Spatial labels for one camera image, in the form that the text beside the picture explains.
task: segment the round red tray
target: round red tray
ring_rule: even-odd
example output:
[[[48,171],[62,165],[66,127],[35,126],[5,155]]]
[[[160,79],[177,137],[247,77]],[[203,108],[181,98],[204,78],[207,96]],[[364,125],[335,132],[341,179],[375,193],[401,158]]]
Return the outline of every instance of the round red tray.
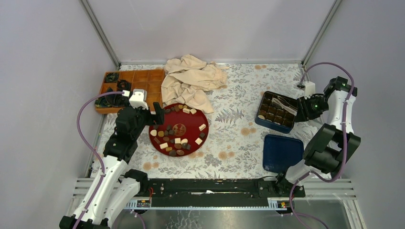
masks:
[[[171,104],[166,106],[164,109],[171,109],[172,107],[176,106],[176,105],[181,105],[181,104]],[[200,131],[200,129],[198,127],[200,127],[202,124],[206,125],[206,128],[203,129],[202,131]],[[174,135],[169,135],[167,136],[169,138],[169,140],[175,139],[175,138],[181,138],[181,139],[185,139],[187,138],[188,140],[188,144],[191,145],[190,150],[187,149],[181,149],[184,151],[184,155],[182,156],[186,156],[189,155],[191,153],[193,153],[194,151],[196,151],[197,149],[199,149],[205,142],[205,140],[208,137],[208,121],[207,118],[205,117],[204,113],[200,110],[197,110],[197,113],[195,114],[187,114],[184,113],[182,109],[180,109],[179,112],[176,111],[171,111],[168,114],[165,114],[165,122],[163,125],[160,125],[157,129],[157,131],[165,131],[167,126],[171,125],[172,126],[172,130],[174,130]],[[149,133],[151,132],[151,130],[153,130],[153,126],[149,127]],[[200,145],[198,145],[195,140],[199,137],[200,133],[205,133],[205,137],[202,138],[202,142]],[[160,143],[163,144],[165,143],[165,141],[163,140],[164,137],[159,137],[156,136]],[[163,153],[164,155],[169,156],[169,152],[166,152],[166,149],[160,149],[160,144],[157,144],[153,139],[155,138],[154,136],[149,134],[149,138],[150,138],[150,142],[152,143],[152,145],[161,153]],[[172,147],[174,150],[177,151],[177,149],[174,147],[174,143],[170,143],[167,142],[167,144],[169,145],[169,147]]]

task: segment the white wall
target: white wall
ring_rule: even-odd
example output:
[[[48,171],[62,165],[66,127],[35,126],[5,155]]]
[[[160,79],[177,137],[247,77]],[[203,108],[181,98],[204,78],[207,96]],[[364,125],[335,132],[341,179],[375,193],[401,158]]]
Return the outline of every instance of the white wall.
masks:
[[[113,69],[78,0],[0,3],[0,228],[59,228],[90,155],[77,112]],[[100,117],[83,114],[91,143]]]
[[[345,174],[368,229],[405,223],[404,9],[403,0],[343,1],[309,64],[340,64],[358,87],[352,123],[362,143]],[[337,75],[344,73],[331,66],[310,71],[318,91]]]
[[[334,0],[90,0],[122,62],[301,60]]]

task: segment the crumpled fabric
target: crumpled fabric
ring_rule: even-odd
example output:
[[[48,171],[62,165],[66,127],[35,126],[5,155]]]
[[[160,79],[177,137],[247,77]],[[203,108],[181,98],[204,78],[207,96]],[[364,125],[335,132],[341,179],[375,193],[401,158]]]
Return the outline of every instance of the crumpled fabric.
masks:
[[[224,86],[227,74],[214,64],[207,64],[190,54],[168,60],[162,82],[162,101],[166,105],[181,103],[203,111],[214,112],[205,91]]]

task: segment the robotic arm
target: robotic arm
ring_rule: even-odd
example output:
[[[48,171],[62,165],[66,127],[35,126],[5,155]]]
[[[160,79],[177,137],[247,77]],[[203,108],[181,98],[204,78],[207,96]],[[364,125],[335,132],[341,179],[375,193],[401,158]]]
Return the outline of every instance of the robotic arm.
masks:
[[[135,89],[132,93],[124,91],[128,97],[126,107],[119,110],[116,118],[114,134],[106,143],[103,152],[105,173],[98,171],[87,195],[71,217],[64,216],[60,221],[61,229],[72,229],[83,211],[77,228],[109,229],[128,201],[138,194],[145,192],[148,176],[146,173],[134,169],[129,170],[117,190],[113,191],[120,175],[138,147],[137,138],[147,125],[161,125],[164,123],[164,111],[159,103],[153,103],[156,114],[152,114],[146,104],[147,93]],[[85,209],[87,202],[94,195],[91,205]]]
[[[305,148],[303,159],[296,165],[291,166],[286,173],[279,174],[275,191],[285,196],[293,187],[293,184],[308,172],[331,173],[335,176],[339,171],[343,161],[343,104],[351,86],[348,80],[336,77],[330,80],[324,89],[324,94],[315,94],[315,84],[305,82],[305,96],[297,99],[298,112],[296,122],[304,122],[320,117],[329,110],[327,123],[323,124],[320,130],[310,140]],[[353,89],[352,95],[347,101],[346,111],[346,135],[347,135],[347,158],[350,159],[354,151],[359,147],[361,139],[354,135],[352,128],[352,106],[357,96],[357,88]],[[337,149],[329,147],[329,143],[337,144]],[[314,174],[310,174],[305,179],[300,180],[298,186]]]

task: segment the leaf pattern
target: leaf pattern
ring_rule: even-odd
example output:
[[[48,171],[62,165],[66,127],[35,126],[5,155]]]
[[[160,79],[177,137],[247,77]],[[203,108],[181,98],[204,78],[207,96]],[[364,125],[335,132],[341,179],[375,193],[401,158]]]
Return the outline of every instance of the leaf pattern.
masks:
[[[257,125],[254,122],[261,93],[272,91],[292,98],[303,95],[296,85],[301,76],[298,64],[225,64],[226,86],[205,92],[215,110],[207,114],[210,132],[199,150],[189,156],[168,157],[151,144],[146,127],[138,138],[138,149],[129,169],[138,169],[150,178],[257,178],[273,176],[262,168],[264,138],[268,134],[289,136],[308,144],[322,126],[319,120],[295,123],[289,134]],[[163,68],[163,65],[122,65],[121,71]],[[99,136],[97,152],[102,154],[114,132],[116,114],[108,114]],[[92,177],[100,163],[93,163]]]

